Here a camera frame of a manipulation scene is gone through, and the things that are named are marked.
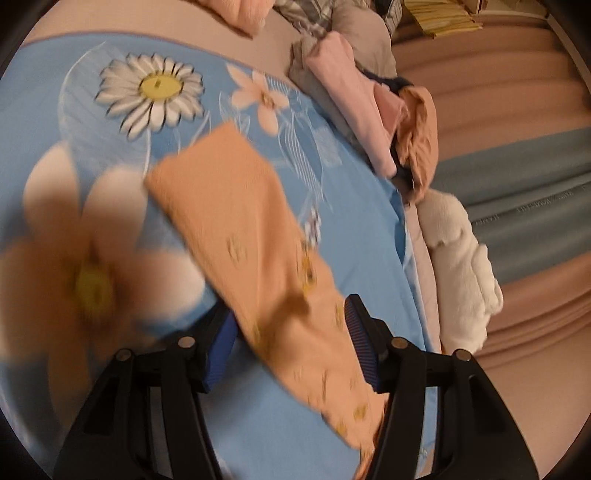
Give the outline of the orange cartoon print shirt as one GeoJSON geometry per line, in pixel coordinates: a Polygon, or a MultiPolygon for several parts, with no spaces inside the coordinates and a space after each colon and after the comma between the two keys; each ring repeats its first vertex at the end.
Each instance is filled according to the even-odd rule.
{"type": "Polygon", "coordinates": [[[365,478],[386,399],[363,378],[344,297],[305,244],[276,171],[226,122],[164,158],[145,184],[253,353],[359,452],[365,478]]]}

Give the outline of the tan brown garment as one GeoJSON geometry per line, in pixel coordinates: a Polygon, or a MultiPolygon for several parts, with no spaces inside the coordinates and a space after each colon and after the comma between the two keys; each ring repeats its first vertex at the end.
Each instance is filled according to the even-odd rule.
{"type": "Polygon", "coordinates": [[[417,203],[425,197],[439,162],[437,110],[431,93],[423,86],[406,86],[399,94],[409,115],[398,128],[396,150],[401,166],[412,174],[408,201],[417,203]]]}

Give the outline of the white fluffy blanket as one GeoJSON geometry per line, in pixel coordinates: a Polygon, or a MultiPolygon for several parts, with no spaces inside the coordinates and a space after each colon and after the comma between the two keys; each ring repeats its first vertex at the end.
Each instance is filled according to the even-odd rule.
{"type": "Polygon", "coordinates": [[[452,194],[428,191],[418,205],[418,217],[435,274],[443,350],[474,354],[487,339],[490,319],[504,306],[488,248],[452,194]]]}

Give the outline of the pink knit garment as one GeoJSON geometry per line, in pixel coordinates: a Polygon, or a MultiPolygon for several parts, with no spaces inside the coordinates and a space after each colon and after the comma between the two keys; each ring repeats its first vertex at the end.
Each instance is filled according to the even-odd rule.
{"type": "Polygon", "coordinates": [[[250,37],[263,30],[274,5],[273,0],[198,0],[198,3],[250,37]]]}

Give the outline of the blue floral bed sheet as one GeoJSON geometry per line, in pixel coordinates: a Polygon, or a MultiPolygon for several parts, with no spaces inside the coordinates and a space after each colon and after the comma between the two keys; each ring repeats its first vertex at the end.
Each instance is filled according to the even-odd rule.
{"type": "Polygon", "coordinates": [[[242,336],[204,398],[232,479],[361,479],[385,398],[344,301],[429,348],[396,187],[286,83],[135,35],[23,47],[1,81],[1,408],[45,473],[121,348],[218,300],[242,336]]]}

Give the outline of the pink folded garment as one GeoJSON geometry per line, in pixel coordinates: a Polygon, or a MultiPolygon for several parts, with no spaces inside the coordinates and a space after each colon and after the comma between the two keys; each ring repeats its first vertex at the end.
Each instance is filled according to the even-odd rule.
{"type": "Polygon", "coordinates": [[[363,147],[375,173],[390,179],[397,174],[391,145],[409,117],[404,100],[356,68],[353,48],[338,32],[318,41],[304,59],[363,147]]]}

